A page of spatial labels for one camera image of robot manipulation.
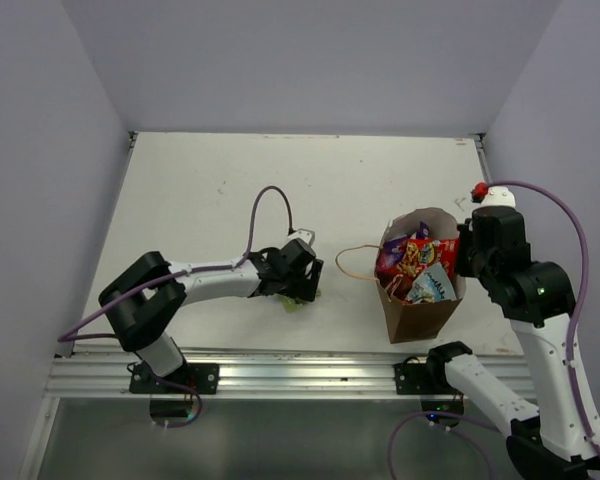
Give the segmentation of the green snack packet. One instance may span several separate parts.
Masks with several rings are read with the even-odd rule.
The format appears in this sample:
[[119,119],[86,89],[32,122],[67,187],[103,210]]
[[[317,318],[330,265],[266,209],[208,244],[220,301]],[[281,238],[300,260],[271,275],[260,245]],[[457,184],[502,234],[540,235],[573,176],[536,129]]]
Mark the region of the green snack packet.
[[280,301],[280,303],[286,313],[293,314],[293,313],[300,311],[304,307],[314,303],[321,296],[322,296],[322,292],[320,289],[318,289],[316,292],[316,297],[313,301],[306,301],[306,300],[301,300],[301,299],[297,299],[297,298],[290,298],[290,297],[280,295],[280,294],[277,294],[276,298]]

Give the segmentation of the pale blue snack packet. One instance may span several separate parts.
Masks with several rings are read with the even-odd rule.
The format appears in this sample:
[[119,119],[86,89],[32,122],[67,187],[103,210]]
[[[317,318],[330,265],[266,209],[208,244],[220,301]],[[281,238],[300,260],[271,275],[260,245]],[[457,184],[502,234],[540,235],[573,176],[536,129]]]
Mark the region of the pale blue snack packet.
[[440,263],[423,270],[413,281],[406,295],[411,304],[439,303],[457,299],[454,286]]

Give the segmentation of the red mixed snack bag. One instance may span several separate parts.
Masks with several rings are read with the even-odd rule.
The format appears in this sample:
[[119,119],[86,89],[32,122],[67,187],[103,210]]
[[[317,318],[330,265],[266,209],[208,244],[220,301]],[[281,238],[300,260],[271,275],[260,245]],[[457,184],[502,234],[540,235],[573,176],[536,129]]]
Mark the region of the red mixed snack bag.
[[453,283],[458,241],[458,238],[410,240],[407,255],[393,267],[382,265],[382,246],[375,264],[376,278],[389,295],[401,301],[406,301],[416,277],[434,263],[443,266]]

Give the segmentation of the purple snack bag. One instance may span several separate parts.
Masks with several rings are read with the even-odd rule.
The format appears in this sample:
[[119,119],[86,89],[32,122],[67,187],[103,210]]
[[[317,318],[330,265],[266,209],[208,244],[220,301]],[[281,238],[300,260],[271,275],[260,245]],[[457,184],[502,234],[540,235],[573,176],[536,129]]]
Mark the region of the purple snack bag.
[[408,244],[410,240],[426,240],[429,237],[429,225],[423,221],[420,221],[414,232],[386,241],[383,244],[381,251],[382,265],[384,267],[393,267],[397,265],[407,255]]

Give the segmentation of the brown paper bag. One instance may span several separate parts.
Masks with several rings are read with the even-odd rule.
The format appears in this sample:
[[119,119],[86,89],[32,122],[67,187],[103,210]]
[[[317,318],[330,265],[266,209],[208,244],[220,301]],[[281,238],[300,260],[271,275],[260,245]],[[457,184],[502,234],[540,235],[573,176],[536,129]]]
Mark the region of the brown paper bag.
[[455,301],[411,304],[389,295],[381,286],[375,275],[376,259],[381,247],[388,240],[414,232],[420,221],[429,225],[431,239],[453,239],[459,236],[456,219],[450,213],[435,207],[416,209],[391,220],[377,245],[363,244],[358,247],[360,250],[372,249],[376,253],[373,271],[370,274],[356,273],[342,263],[342,257],[353,252],[353,247],[346,248],[335,256],[335,264],[343,274],[375,284],[385,315],[389,341],[392,344],[436,338],[466,293],[466,280],[456,273],[452,283],[457,296]]

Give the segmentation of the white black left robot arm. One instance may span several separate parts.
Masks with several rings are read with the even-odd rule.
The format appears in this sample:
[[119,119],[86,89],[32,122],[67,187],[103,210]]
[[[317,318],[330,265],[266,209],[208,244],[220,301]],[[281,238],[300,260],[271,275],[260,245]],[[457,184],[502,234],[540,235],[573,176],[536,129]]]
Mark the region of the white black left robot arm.
[[122,349],[139,357],[165,392],[188,379],[184,356],[166,333],[178,310],[221,298],[281,295],[316,299],[324,261],[301,238],[244,258],[210,263],[174,263],[158,251],[136,260],[99,295],[98,301]]

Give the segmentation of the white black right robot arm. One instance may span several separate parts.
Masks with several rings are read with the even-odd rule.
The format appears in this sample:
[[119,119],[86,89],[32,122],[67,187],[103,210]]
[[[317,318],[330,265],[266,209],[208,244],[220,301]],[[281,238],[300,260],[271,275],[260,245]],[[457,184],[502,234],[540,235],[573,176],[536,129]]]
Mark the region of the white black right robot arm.
[[429,351],[427,384],[467,395],[504,436],[523,478],[588,478],[600,471],[600,417],[568,333],[575,307],[568,275],[553,262],[532,259],[524,218],[513,207],[480,207],[458,231],[456,271],[477,279],[501,307],[523,349],[537,402],[515,394],[461,342]]

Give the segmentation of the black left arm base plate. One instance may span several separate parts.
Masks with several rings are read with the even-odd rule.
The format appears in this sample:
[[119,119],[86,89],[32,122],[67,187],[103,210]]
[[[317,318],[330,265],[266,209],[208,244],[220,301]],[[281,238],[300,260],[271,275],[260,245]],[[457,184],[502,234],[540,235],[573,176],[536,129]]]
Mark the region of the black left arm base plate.
[[130,363],[126,369],[131,374],[129,391],[132,394],[184,394],[183,387],[187,387],[200,395],[214,395],[220,379],[220,366],[217,363],[186,363],[160,379],[151,376],[145,362]]

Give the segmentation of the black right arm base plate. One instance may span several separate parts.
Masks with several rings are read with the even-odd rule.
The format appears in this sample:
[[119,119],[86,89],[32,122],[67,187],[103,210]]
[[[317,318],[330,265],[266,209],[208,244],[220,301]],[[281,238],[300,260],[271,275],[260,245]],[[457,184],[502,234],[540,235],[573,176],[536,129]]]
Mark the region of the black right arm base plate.
[[398,395],[434,395],[439,388],[434,384],[424,360],[409,356],[393,366],[395,390]]

